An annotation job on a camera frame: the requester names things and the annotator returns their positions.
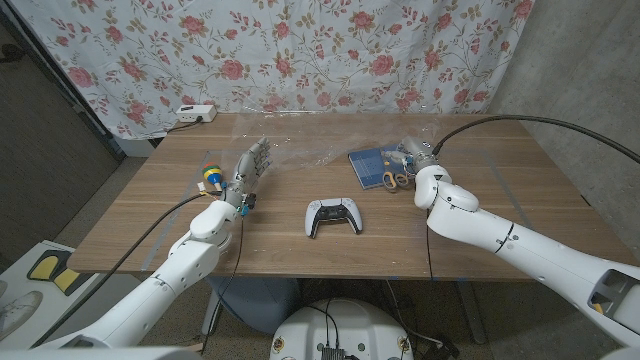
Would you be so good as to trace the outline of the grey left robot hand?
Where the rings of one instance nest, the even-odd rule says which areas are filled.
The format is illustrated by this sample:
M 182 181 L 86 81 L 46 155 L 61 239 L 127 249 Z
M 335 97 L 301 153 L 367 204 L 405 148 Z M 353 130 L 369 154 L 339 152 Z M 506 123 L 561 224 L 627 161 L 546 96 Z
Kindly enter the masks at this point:
M 269 155 L 270 142 L 267 137 L 263 137 L 240 156 L 220 199 L 239 207 L 244 196 L 253 191 L 259 178 L 269 167 Z

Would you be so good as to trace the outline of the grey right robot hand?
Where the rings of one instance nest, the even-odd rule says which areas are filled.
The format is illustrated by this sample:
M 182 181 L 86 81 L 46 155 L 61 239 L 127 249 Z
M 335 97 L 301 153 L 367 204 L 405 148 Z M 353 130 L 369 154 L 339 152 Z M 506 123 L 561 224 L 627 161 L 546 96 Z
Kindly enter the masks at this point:
M 431 144 L 412 136 L 403 138 L 394 149 L 384 150 L 382 158 L 393 166 L 401 166 L 412 174 L 417 174 L 425 167 L 438 164 Z

